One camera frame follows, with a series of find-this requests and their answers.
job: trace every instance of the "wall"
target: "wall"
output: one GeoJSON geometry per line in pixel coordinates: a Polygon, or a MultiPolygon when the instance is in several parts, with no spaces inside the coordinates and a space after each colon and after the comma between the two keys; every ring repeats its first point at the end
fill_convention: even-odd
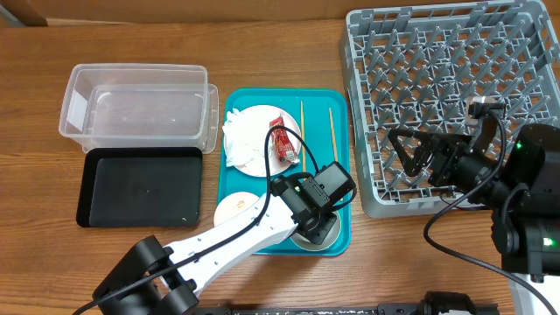
{"type": "MultiPolygon", "coordinates": [[[[84,21],[172,23],[343,18],[349,11],[382,6],[448,4],[468,0],[0,0],[31,25],[84,21]]],[[[543,0],[560,14],[560,1],[543,0]]]]}

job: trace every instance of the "chopstick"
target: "chopstick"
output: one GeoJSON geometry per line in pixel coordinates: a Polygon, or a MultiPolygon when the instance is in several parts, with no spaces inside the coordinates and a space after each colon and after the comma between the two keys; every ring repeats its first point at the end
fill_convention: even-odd
{"type": "MultiPolygon", "coordinates": [[[[305,141],[304,101],[301,101],[301,138],[305,141]]],[[[301,151],[303,152],[302,165],[304,167],[304,172],[307,172],[307,154],[305,153],[305,147],[303,145],[301,146],[301,151]]]]}
{"type": "Polygon", "coordinates": [[[334,151],[334,161],[339,162],[339,153],[336,150],[336,136],[334,135],[333,110],[331,108],[329,108],[329,116],[331,117],[332,151],[334,151]]]}

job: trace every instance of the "candy bar wrapper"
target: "candy bar wrapper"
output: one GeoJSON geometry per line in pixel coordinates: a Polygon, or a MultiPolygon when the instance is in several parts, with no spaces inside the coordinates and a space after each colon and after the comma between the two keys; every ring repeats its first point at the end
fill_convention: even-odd
{"type": "MultiPolygon", "coordinates": [[[[284,126],[284,119],[279,116],[270,122],[270,127],[284,126]]],[[[276,147],[276,154],[280,162],[290,162],[291,164],[299,163],[299,157],[288,138],[288,133],[284,129],[276,129],[272,131],[272,143],[276,147]]]]}

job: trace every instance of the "crumpled white napkin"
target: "crumpled white napkin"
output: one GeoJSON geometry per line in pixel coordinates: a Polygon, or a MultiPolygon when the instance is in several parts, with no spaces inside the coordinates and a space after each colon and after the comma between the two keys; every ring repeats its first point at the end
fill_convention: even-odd
{"type": "MultiPolygon", "coordinates": [[[[237,108],[226,113],[224,131],[226,167],[245,165],[257,158],[264,158],[264,138],[270,122],[247,117],[237,108]]],[[[273,144],[269,141],[269,157],[273,144]]]]}

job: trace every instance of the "plastic crate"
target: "plastic crate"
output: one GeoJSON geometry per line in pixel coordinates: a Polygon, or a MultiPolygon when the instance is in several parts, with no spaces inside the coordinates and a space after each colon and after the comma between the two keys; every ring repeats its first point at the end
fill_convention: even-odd
{"type": "MultiPolygon", "coordinates": [[[[473,134],[465,98],[507,104],[507,150],[527,123],[558,125],[560,46],[540,1],[492,1],[354,10],[340,42],[352,105],[364,212],[372,217],[433,214],[460,193],[410,178],[387,139],[393,128],[473,134]]],[[[414,139],[406,139],[411,151],[414,139]]],[[[487,154],[497,157],[496,137],[487,154]]]]}

